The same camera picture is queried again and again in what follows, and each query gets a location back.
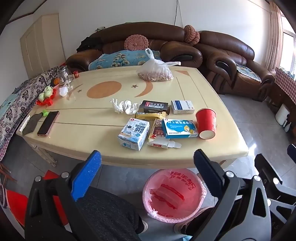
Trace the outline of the red paper cup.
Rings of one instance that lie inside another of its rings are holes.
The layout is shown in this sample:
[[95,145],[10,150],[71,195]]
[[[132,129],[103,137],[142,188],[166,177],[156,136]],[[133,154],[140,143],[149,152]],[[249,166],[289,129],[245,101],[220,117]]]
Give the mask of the red paper cup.
[[197,130],[199,137],[209,140],[216,135],[217,114],[210,108],[203,108],[196,112]]

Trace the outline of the blue cartoon medicine box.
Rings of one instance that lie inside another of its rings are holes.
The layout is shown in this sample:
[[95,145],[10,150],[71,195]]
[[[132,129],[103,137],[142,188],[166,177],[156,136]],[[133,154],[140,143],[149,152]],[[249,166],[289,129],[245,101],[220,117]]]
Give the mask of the blue cartoon medicine box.
[[163,119],[162,129],[168,139],[195,138],[199,135],[195,123],[191,120]]

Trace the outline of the white milk carton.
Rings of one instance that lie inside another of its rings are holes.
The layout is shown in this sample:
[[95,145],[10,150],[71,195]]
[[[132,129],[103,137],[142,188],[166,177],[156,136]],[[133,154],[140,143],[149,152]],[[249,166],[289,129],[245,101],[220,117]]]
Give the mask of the white milk carton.
[[119,143],[123,147],[140,151],[149,132],[149,127],[148,121],[130,118],[118,135]]

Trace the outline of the brown patterned box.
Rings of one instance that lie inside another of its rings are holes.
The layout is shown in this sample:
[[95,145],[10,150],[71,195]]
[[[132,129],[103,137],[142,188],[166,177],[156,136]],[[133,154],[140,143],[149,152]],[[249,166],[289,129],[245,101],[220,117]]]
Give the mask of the brown patterned box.
[[154,120],[147,144],[152,147],[158,147],[158,148],[164,148],[164,149],[168,149],[168,148],[180,149],[182,146],[180,143],[177,143],[175,141],[171,141],[168,138],[165,138],[165,133],[162,128],[161,119]]

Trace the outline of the white blue medicine box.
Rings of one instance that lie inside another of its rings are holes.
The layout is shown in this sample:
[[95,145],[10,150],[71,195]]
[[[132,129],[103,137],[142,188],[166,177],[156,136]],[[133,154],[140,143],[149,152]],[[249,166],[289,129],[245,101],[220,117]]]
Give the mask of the white blue medicine box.
[[193,114],[195,108],[190,100],[172,100],[171,111],[173,114]]

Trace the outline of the gold snack wrapper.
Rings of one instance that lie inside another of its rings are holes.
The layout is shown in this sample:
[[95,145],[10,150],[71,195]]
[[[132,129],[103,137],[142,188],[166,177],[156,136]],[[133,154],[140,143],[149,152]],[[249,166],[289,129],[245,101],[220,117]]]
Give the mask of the gold snack wrapper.
[[141,112],[136,112],[135,113],[135,118],[139,120],[144,120],[144,121],[151,121],[155,119],[163,120],[167,116],[167,113],[165,111],[159,112],[159,113],[141,113]]

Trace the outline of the white tissue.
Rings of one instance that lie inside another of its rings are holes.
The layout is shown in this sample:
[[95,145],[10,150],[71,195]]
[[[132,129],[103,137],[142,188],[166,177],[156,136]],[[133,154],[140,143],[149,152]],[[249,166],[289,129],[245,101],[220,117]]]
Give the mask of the white tissue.
[[130,100],[118,101],[118,99],[112,99],[112,107],[116,113],[125,113],[127,115],[133,115],[139,110],[138,103],[132,103]]

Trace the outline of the black cardboard box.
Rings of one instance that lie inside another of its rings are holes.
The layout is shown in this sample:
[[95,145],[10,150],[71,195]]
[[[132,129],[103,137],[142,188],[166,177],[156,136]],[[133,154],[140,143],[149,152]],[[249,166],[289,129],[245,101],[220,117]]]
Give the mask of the black cardboard box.
[[168,110],[169,104],[167,102],[157,102],[144,100],[138,109],[140,113],[162,113]]

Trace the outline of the pink lined trash bin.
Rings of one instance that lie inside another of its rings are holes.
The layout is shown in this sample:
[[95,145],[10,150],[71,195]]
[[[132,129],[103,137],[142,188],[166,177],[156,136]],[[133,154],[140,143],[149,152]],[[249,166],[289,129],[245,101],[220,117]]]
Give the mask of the pink lined trash bin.
[[179,223],[197,214],[206,195],[201,179],[191,170],[163,169],[146,181],[142,202],[149,217]]

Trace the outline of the smartphone with pink case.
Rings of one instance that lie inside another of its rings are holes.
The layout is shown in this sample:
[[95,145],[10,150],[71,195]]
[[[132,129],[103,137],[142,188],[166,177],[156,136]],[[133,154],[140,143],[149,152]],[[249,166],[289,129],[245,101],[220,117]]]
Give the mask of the smartphone with pink case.
[[49,112],[49,114],[47,115],[47,117],[43,121],[40,129],[38,130],[37,135],[38,136],[48,135],[48,133],[50,132],[50,129],[51,129],[51,127],[58,115],[59,115],[59,111]]

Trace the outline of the dark grey cloth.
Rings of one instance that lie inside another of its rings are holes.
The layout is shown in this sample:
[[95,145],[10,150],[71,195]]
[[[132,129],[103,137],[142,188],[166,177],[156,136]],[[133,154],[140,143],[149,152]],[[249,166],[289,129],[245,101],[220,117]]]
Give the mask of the dark grey cloth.
[[33,116],[31,116],[28,123],[26,124],[25,128],[22,131],[22,135],[25,136],[29,133],[32,133],[35,130],[37,123],[42,116],[43,116],[43,113],[36,113]]

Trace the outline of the green clip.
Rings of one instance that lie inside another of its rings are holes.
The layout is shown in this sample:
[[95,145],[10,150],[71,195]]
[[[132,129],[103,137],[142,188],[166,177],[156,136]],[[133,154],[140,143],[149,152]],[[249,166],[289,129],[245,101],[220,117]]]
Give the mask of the green clip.
[[49,114],[49,112],[46,111],[46,110],[43,110],[42,113],[43,113],[43,116],[44,116],[44,117],[46,117],[46,116]]

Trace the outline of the checkered red tablecloth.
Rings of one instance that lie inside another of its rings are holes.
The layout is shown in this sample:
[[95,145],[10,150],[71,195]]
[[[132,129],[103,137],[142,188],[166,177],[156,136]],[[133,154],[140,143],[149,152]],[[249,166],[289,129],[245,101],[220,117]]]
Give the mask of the checkered red tablecloth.
[[275,72],[275,83],[290,97],[294,104],[296,104],[295,80],[279,68],[276,68]]

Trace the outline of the glass jar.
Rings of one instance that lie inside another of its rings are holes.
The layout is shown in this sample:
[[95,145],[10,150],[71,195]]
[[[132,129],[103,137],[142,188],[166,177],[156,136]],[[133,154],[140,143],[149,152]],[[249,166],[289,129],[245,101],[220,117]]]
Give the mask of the glass jar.
[[63,86],[65,84],[70,84],[73,80],[73,75],[69,68],[65,66],[61,66],[58,69],[58,79],[59,79],[59,85]]

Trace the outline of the floral patterned sofa cover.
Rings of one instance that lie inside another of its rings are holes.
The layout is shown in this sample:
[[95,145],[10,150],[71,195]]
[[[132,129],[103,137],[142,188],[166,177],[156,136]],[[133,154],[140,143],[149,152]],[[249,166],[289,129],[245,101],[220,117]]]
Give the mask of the floral patterned sofa cover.
[[1,159],[4,158],[11,137],[37,102],[44,88],[58,77],[58,67],[24,81],[1,105]]

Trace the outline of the small red cup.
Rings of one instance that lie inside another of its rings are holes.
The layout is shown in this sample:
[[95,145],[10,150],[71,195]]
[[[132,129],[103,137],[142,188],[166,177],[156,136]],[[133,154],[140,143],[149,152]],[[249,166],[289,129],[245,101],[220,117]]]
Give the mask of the small red cup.
[[75,78],[79,78],[79,72],[78,71],[74,71],[73,75],[74,75]]

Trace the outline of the beige window curtain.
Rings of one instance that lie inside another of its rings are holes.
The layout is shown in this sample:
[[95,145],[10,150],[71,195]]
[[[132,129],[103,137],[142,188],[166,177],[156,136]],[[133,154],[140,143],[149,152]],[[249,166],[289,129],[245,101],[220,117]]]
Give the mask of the beige window curtain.
[[283,27],[280,8],[274,1],[270,5],[270,31],[265,56],[265,67],[269,71],[280,66],[283,45]]

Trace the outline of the brown leather sofa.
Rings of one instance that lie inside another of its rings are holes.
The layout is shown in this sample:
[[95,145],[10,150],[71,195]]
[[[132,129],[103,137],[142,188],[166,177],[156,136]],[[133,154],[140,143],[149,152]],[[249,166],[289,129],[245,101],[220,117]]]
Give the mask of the brown leather sofa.
[[196,31],[157,22],[134,22],[115,25],[85,38],[65,64],[71,71],[85,72],[94,60],[103,54],[118,51],[158,51],[164,62],[180,61],[182,66],[198,68],[202,53],[189,41],[189,34],[196,40]]

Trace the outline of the plastic bag of peanuts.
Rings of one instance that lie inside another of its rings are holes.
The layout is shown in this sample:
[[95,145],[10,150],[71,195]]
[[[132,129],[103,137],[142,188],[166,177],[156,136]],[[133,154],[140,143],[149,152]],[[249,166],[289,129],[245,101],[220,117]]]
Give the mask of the plastic bag of peanuts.
[[150,48],[145,49],[145,53],[149,57],[138,70],[137,75],[140,79],[151,82],[163,82],[173,80],[173,74],[170,70],[170,66],[181,66],[181,62],[163,62],[154,57],[154,54]]

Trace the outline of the blue floral seat cover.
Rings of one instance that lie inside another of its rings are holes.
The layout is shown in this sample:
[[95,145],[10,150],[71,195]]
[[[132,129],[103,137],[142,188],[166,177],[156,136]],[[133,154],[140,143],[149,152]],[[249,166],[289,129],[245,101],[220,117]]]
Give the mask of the blue floral seat cover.
[[112,54],[102,54],[88,65],[88,70],[138,66],[144,64],[148,60],[150,60],[150,58],[144,50],[122,50]]

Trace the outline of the cream wooden door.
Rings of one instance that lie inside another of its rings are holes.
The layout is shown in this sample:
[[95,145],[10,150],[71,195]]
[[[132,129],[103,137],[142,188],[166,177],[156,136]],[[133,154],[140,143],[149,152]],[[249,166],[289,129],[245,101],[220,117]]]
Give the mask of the cream wooden door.
[[58,13],[40,16],[20,38],[20,43],[29,78],[65,62]]

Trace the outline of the pink knitted cushion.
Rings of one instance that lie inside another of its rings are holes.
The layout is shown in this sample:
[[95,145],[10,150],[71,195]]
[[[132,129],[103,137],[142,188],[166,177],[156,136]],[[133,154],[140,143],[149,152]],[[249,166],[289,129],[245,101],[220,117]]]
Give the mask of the pink knitted cushion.
[[196,31],[193,26],[186,25],[184,27],[184,31],[185,31],[184,41],[186,43],[190,44],[191,46],[198,44],[198,42],[200,40],[200,33],[198,31]]

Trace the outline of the pink round cushion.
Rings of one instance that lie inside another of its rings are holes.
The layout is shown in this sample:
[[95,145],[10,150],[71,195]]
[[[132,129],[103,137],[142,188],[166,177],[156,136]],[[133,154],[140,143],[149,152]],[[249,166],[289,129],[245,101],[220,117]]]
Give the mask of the pink round cushion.
[[124,42],[124,49],[129,51],[145,50],[148,47],[149,41],[143,35],[131,35]]

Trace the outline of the white appliance by wall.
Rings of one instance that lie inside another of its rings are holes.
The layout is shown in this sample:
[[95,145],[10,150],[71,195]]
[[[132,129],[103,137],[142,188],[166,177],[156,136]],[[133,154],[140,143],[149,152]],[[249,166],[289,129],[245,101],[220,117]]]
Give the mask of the white appliance by wall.
[[282,104],[280,106],[280,109],[278,110],[278,112],[275,115],[275,120],[277,121],[277,123],[279,125],[284,126],[285,123],[287,122],[287,118],[288,118],[289,114],[290,114],[290,111],[287,108],[287,106],[285,104]]

